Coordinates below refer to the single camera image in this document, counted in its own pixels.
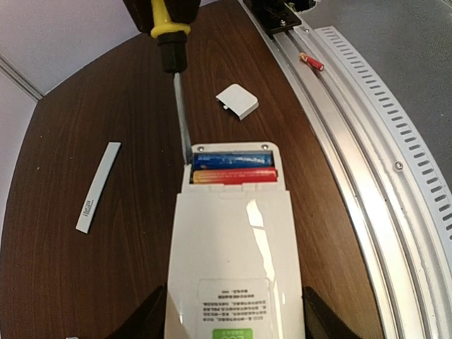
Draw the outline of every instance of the blue battery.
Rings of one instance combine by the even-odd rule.
[[[270,166],[273,166],[271,152],[196,153],[193,160],[195,171]]]

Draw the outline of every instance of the dark brown wooden surface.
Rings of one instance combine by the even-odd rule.
[[[292,195],[303,285],[358,335],[380,338],[352,225],[298,101],[234,0],[202,8],[184,74],[194,143],[272,141]],[[240,83],[259,108],[240,122],[215,95]],[[109,141],[121,141],[89,235],[75,230]],[[166,281],[182,154],[171,78],[138,36],[37,106],[18,159],[0,254],[3,339],[103,338]]]

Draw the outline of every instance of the screw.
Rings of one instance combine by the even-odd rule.
[[[403,163],[401,163],[400,161],[396,161],[394,164],[394,168],[397,172],[400,172],[401,170],[403,170]]]

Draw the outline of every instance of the gray floor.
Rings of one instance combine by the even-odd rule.
[[[333,25],[397,97],[452,188],[452,7],[442,0],[321,0],[302,15]]]

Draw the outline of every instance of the red object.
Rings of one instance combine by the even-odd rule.
[[[325,65],[323,65],[320,61],[315,60],[313,57],[309,56],[306,53],[300,53],[299,58],[300,60],[306,62],[308,65],[314,67],[315,69],[318,69],[319,71],[322,71],[325,68]]]
[[[274,167],[207,169],[193,173],[194,184],[240,185],[247,182],[276,182]]]

